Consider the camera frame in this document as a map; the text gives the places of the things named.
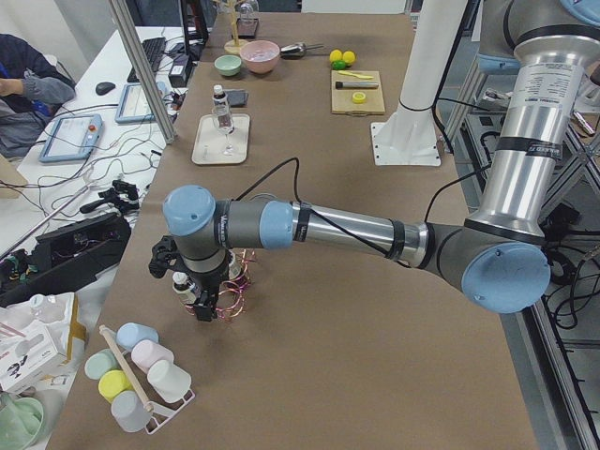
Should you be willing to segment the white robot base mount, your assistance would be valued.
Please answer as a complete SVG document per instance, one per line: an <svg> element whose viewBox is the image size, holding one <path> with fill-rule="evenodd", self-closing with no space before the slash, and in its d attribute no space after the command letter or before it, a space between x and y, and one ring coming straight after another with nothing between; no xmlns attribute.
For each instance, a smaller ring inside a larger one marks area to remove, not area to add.
<svg viewBox="0 0 600 450"><path fill-rule="evenodd" d="M378 166L441 165L434 102L467 8L466 0L422 4L397 110L371 125Z"/></svg>

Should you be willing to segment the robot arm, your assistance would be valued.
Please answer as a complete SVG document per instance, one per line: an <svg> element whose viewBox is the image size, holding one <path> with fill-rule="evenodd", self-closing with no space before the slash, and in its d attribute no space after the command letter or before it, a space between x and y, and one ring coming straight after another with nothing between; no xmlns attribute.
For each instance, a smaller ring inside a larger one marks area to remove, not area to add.
<svg viewBox="0 0 600 450"><path fill-rule="evenodd" d="M309 241L427 271L496 313L528 308L551 278L538 223L543 200L580 82L598 55L595 1L486 1L481 61L512 63L517 79L483 194L462 224L406 223L268 196L216 200L187 185L163 203L168 232L153 247L150 273L190 281L197 318L211 321L235 249Z"/></svg>

